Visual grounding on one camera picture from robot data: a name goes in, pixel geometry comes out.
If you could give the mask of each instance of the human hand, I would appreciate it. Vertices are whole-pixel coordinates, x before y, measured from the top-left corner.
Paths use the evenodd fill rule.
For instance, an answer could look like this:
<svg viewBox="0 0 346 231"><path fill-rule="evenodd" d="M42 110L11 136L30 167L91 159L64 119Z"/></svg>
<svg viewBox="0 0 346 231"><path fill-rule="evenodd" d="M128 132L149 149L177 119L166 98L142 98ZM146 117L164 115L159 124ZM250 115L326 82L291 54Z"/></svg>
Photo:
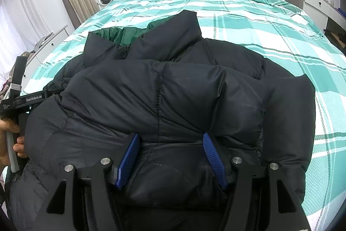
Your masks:
<svg viewBox="0 0 346 231"><path fill-rule="evenodd" d="M19 130L19 125L14 121L10 119L0 120L0 171L2 171L5 166L10 165L6 146L6 131L19 133ZM24 137L18 137L17 142L18 144L13 146L13 150L18 153L19 157L26 158L27 155L24 151Z"/></svg>

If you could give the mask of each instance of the teal plaid duvet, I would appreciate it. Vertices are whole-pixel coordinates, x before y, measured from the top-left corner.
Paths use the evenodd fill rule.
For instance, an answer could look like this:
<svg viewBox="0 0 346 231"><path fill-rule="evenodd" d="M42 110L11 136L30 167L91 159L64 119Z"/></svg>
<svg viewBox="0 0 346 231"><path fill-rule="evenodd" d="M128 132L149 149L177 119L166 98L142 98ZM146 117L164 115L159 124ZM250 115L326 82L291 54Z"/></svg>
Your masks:
<svg viewBox="0 0 346 231"><path fill-rule="evenodd" d="M295 76L307 74L315 85L316 133L303 208L312 230L323 231L346 197L346 58L305 12L284 0L114 0L47 57L25 92L42 90L82 53L89 31L144 28L184 9L197 12L204 38L243 45Z"/></svg>

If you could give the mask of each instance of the white cabinet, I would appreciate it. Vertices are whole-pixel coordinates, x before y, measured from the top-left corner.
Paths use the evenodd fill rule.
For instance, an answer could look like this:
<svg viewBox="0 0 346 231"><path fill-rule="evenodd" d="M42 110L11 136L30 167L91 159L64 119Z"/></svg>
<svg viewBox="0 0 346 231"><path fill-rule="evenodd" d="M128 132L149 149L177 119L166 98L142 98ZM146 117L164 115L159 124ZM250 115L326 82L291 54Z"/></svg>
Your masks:
<svg viewBox="0 0 346 231"><path fill-rule="evenodd" d="M314 21L316 26L324 33L324 30L335 30L336 33L346 31L346 19L326 0L286 0L303 9Z"/></svg>
<svg viewBox="0 0 346 231"><path fill-rule="evenodd" d="M45 40L42 46L35 52L35 54L28 60L25 68L25 73L22 78L22 89L26 87L29 80L35 74L38 67L44 62L49 54L69 35L66 31L66 27L63 27L56 33L53 33L47 40Z"/></svg>
<svg viewBox="0 0 346 231"><path fill-rule="evenodd" d="M330 9L331 6L324 0L304 0L303 3L303 10L323 33L327 27Z"/></svg>
<svg viewBox="0 0 346 231"><path fill-rule="evenodd" d="M306 2L303 4L303 10L310 16L322 32L326 29L328 22L328 16L326 14Z"/></svg>
<svg viewBox="0 0 346 231"><path fill-rule="evenodd" d="M330 5L324 0L305 0L305 3L310 4L312 7L316 8L322 13L329 15Z"/></svg>
<svg viewBox="0 0 346 231"><path fill-rule="evenodd" d="M22 89L26 87L31 77L35 74L37 68L41 65L41 62L35 57L31 57L25 68L24 76L22 78Z"/></svg>
<svg viewBox="0 0 346 231"><path fill-rule="evenodd" d="M61 43L63 42L69 35L66 30L63 29L57 34L53 34L45 43L40 47L37 51L37 59L43 63L43 61L47 58L49 54Z"/></svg>

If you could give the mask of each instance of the finger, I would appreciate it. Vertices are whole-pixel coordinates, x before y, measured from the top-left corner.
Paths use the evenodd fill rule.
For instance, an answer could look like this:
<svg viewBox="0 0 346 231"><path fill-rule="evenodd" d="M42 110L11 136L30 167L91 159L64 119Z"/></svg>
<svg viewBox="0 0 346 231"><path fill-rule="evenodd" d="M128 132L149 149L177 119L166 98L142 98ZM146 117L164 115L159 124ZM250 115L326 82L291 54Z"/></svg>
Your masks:
<svg viewBox="0 0 346 231"><path fill-rule="evenodd" d="M15 151L15 152L17 152L17 153L25 153L25 151L24 151L24 145L22 145L22 144L15 144L15 145L13 145L13 150Z"/></svg>
<svg viewBox="0 0 346 231"><path fill-rule="evenodd" d="M27 154L23 154L23 153L18 153L18 157L20 157L20 158L27 158L28 155Z"/></svg>
<svg viewBox="0 0 346 231"><path fill-rule="evenodd" d="M20 127L11 119L0 120L0 130L19 133Z"/></svg>
<svg viewBox="0 0 346 231"><path fill-rule="evenodd" d="M18 144L24 144L24 136L20 136L17 138L17 143Z"/></svg>

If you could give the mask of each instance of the black strap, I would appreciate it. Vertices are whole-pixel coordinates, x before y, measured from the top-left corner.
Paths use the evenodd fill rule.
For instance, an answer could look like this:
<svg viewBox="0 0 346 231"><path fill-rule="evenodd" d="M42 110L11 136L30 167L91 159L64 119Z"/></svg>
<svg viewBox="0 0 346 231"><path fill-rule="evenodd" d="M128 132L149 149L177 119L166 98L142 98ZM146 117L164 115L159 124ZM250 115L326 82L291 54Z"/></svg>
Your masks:
<svg viewBox="0 0 346 231"><path fill-rule="evenodd" d="M5 191L2 187L2 185L0 185L0 206L2 206L4 201L5 201Z"/></svg>
<svg viewBox="0 0 346 231"><path fill-rule="evenodd" d="M16 63L14 64L13 75L11 83L21 85L22 78L25 73L26 62L28 58L25 56L18 56L16 59ZM10 90L10 98L15 98L20 95L19 90L11 89Z"/></svg>

